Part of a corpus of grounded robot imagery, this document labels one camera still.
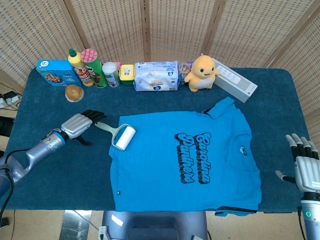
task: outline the pink cap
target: pink cap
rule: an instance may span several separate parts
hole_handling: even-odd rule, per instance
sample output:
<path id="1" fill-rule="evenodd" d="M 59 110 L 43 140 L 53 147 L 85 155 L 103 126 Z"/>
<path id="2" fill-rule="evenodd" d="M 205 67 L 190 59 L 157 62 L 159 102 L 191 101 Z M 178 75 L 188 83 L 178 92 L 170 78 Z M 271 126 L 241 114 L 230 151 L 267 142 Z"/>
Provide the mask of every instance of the pink cap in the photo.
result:
<path id="1" fill-rule="evenodd" d="M 91 63 L 96 60 L 98 57 L 98 53 L 93 48 L 87 48 L 81 53 L 81 60 L 84 63 Z"/>
<path id="2" fill-rule="evenodd" d="M 116 65 L 116 69 L 117 69 L 118 71 L 120 71 L 121 62 L 116 61 L 116 62 L 115 62 L 115 65 Z"/>

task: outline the cable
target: cable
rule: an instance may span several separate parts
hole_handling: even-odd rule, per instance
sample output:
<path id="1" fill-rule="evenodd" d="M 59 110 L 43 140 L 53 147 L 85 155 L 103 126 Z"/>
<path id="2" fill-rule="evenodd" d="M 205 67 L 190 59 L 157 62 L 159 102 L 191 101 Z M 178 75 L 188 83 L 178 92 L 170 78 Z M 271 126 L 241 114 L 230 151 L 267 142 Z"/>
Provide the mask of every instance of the cable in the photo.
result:
<path id="1" fill-rule="evenodd" d="M 12 240 L 12 238 L 14 237 L 15 224 L 16 224 L 16 210 L 13 211 L 13 227 L 12 227 L 12 233 L 11 233 L 10 240 Z"/>
<path id="2" fill-rule="evenodd" d="M 93 223 L 92 222 L 90 222 L 89 220 L 87 220 L 84 216 L 82 216 L 80 213 L 78 213 L 77 211 L 75 211 L 75 210 L 72 210 L 72 211 L 74 211 L 76 214 L 78 214 L 82 219 L 84 219 L 85 221 L 87 221 L 87 223 L 88 224 L 90 224 L 92 227 L 94 227 L 97 231 L 99 231 L 99 229 L 95 226 L 95 225 L 93 225 Z"/>
<path id="3" fill-rule="evenodd" d="M 9 86 L 7 86 L 7 85 L 4 85 L 2 82 L 0 82 L 0 84 L 3 85 L 3 86 L 5 86 L 5 87 L 8 88 L 8 89 L 12 89 L 16 94 L 19 94 L 20 96 L 22 96 L 22 94 L 19 93 L 19 92 L 17 92 L 14 88 L 9 87 Z"/>
<path id="4" fill-rule="evenodd" d="M 8 110 L 8 111 L 14 111 L 14 112 L 18 111 L 18 110 L 8 109 L 8 108 L 5 108 L 5 107 L 0 107 L 0 110 L 1 110 L 1 109 L 3 109 L 3 110 Z"/>
<path id="5" fill-rule="evenodd" d="M 298 218 L 299 218 L 299 225 L 300 225 L 301 234 L 302 234 L 303 240 L 306 240 L 304 229 L 302 228 L 302 223 L 301 223 L 301 210 L 302 210 L 302 207 L 298 206 L 297 210 L 298 210 Z"/>
<path id="6" fill-rule="evenodd" d="M 208 231 L 208 235 L 209 235 L 210 240 L 212 240 L 211 234 L 210 234 L 209 230 L 207 230 L 207 231 Z"/>
<path id="7" fill-rule="evenodd" d="M 50 134 L 52 134 L 53 132 L 59 132 L 61 133 L 61 129 L 59 128 L 54 128 L 48 131 L 48 133 L 46 134 L 45 138 L 48 137 Z"/>
<path id="8" fill-rule="evenodd" d="M 9 182 L 10 182 L 10 192 L 8 194 L 8 196 L 6 197 L 6 200 L 4 201 L 1 211 L 0 211 L 0 221 L 2 220 L 2 215 L 4 214 L 5 208 L 12 196 L 12 194 L 14 193 L 14 179 L 12 178 L 10 172 L 8 169 L 4 169 L 5 174 L 9 177 Z"/>
<path id="9" fill-rule="evenodd" d="M 30 148 L 19 149 L 19 150 L 14 150 L 14 151 L 12 151 L 12 152 L 9 152 L 9 154 L 5 157 L 4 164 L 7 164 L 7 163 L 8 163 L 8 159 L 9 159 L 9 157 L 10 157 L 13 153 L 23 152 L 23 151 L 27 151 L 27 150 L 29 150 L 29 149 L 30 149 Z M 6 208 L 8 202 L 9 202 L 11 196 L 12 196 L 12 193 L 14 192 L 14 179 L 13 179 L 13 177 L 11 176 L 10 171 L 9 171 L 7 168 L 5 168 L 5 169 L 4 169 L 4 172 L 5 172 L 6 176 L 7 176 L 6 178 L 7 178 L 7 179 L 9 180 L 9 182 L 10 182 L 10 192 L 9 192 L 8 196 L 6 197 L 6 200 L 4 201 L 4 203 L 3 203 L 3 205 L 2 205 L 2 208 L 1 208 L 1 211 L 0 211 L 0 225 L 1 225 L 2 215 L 4 214 L 5 208 Z"/>
<path id="10" fill-rule="evenodd" d="M 10 107 L 10 108 L 12 108 L 12 109 L 14 109 L 14 110 L 18 110 L 18 108 L 13 108 L 13 107 L 12 107 L 12 104 L 9 104 L 5 98 L 3 98 L 3 100 L 4 100 L 5 103 L 8 105 L 8 107 Z"/>

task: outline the lint roller handle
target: lint roller handle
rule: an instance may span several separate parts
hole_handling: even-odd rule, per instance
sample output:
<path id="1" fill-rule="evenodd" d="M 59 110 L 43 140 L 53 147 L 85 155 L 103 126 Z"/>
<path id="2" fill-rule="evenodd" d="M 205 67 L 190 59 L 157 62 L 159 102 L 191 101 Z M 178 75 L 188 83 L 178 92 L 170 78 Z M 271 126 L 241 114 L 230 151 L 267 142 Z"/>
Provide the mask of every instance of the lint roller handle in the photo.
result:
<path id="1" fill-rule="evenodd" d="M 102 130 L 110 132 L 112 134 L 112 136 L 117 134 L 117 128 L 113 128 L 113 127 L 111 127 L 108 124 L 105 124 L 103 122 L 98 121 L 94 125 L 96 127 L 100 128 L 100 129 L 102 129 Z"/>

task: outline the woven room divider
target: woven room divider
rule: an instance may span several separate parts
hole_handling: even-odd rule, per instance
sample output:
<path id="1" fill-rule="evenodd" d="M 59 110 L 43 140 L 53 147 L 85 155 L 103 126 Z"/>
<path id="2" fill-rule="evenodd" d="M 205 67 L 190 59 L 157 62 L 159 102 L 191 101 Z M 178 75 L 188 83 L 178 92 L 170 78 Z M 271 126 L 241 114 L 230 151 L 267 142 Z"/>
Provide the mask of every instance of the woven room divider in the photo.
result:
<path id="1" fill-rule="evenodd" d="M 38 59 L 95 48 L 102 62 L 284 68 L 320 147 L 319 0 L 2 0 L 0 77 L 23 88 Z"/>

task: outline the yellow plush chick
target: yellow plush chick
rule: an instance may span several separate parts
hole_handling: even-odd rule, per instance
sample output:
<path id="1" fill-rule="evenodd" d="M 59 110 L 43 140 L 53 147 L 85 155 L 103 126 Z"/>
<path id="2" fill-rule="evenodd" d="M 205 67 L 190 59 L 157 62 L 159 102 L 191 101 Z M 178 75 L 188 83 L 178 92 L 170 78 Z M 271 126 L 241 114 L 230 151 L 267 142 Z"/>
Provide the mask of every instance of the yellow plush chick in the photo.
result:
<path id="1" fill-rule="evenodd" d="M 199 89 L 211 89 L 216 75 L 219 74 L 213 58 L 201 53 L 201 56 L 194 61 L 184 81 L 189 83 L 191 92 L 195 93 Z"/>

